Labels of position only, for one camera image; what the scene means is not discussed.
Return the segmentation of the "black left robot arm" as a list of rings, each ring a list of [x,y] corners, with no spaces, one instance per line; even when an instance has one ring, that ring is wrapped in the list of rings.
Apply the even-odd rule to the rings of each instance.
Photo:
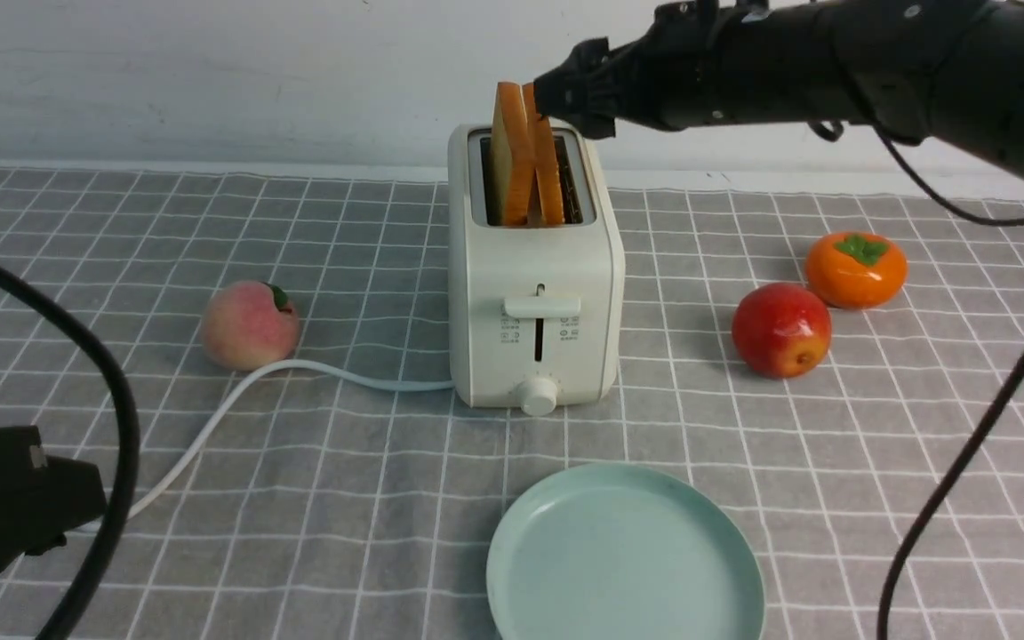
[[[65,546],[105,510],[96,465],[46,453],[37,426],[0,427],[0,574],[18,556]]]

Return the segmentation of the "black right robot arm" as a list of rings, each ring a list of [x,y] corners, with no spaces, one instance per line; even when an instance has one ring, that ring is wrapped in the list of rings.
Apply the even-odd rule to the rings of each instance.
[[[1024,179],[1024,4],[678,1],[629,44],[577,44],[536,78],[535,105],[590,140],[613,137],[617,120],[659,132],[868,125]]]

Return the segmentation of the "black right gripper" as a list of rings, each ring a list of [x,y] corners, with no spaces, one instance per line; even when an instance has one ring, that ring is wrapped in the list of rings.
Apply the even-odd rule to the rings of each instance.
[[[837,1],[777,9],[763,1],[662,4],[635,42],[612,53],[606,37],[582,41],[538,76],[536,112],[588,140],[614,137],[615,117],[660,132],[773,123],[840,132],[838,8]]]

